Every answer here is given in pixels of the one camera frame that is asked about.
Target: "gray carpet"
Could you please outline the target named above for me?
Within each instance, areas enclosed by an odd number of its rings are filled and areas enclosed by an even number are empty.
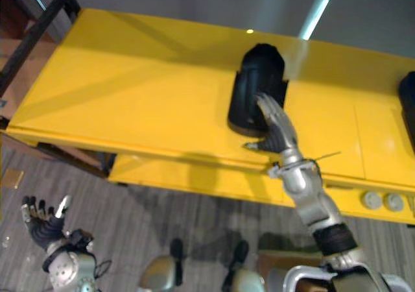
[[[253,269],[257,248],[314,250],[313,239],[294,210],[252,202],[179,193],[144,186],[121,187],[60,162],[2,150],[2,175],[8,167],[24,170],[17,190],[3,189],[0,225],[0,291],[38,292],[49,288],[41,270],[43,252],[30,239],[19,207],[24,195],[58,204],[73,196],[65,227],[95,236],[99,262],[112,259],[99,279],[103,291],[135,291],[139,274],[175,237],[183,239],[187,259],[179,291],[220,291],[232,248],[250,244],[246,263]],[[415,289],[415,231],[405,225],[347,218],[376,267],[402,276]]]

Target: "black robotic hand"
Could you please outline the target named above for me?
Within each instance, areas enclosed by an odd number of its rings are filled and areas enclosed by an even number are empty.
[[[39,202],[38,207],[36,207],[35,197],[24,197],[22,203],[23,221],[33,241],[39,247],[47,250],[51,243],[65,238],[62,229],[64,227],[65,212],[71,203],[69,195],[62,199],[56,212],[54,212],[53,207],[50,207],[47,214],[44,200]]]

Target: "gray wall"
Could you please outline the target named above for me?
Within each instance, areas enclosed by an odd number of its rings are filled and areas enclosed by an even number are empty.
[[[415,0],[331,0],[312,38],[415,58]]]
[[[79,0],[79,3],[88,8],[296,36],[313,1]],[[415,58],[415,0],[331,0],[311,39]]]

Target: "black object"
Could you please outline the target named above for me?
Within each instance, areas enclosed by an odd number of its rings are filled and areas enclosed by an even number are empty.
[[[183,283],[183,241],[175,238],[170,242],[170,255],[176,263],[176,286]]]
[[[228,267],[228,274],[222,284],[222,292],[230,292],[232,288],[233,277],[238,269],[243,266],[249,252],[249,244],[241,240],[233,252],[232,261]]]
[[[402,117],[415,152],[415,71],[408,73],[401,81],[398,93],[402,104]]]
[[[257,44],[244,55],[241,70],[236,73],[228,113],[228,125],[232,130],[246,136],[264,136],[268,132],[255,95],[266,93],[283,107],[287,91],[284,67],[284,59],[277,48],[267,43]]]
[[[346,224],[337,224],[313,233],[317,247],[324,256],[341,253],[357,247],[353,234]]]

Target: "gray knob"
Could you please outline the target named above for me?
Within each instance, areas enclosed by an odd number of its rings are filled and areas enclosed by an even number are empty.
[[[382,205],[382,198],[374,191],[367,191],[362,197],[365,207],[371,210],[377,210]]]
[[[403,210],[403,200],[397,193],[389,193],[385,197],[385,206],[394,212]]]

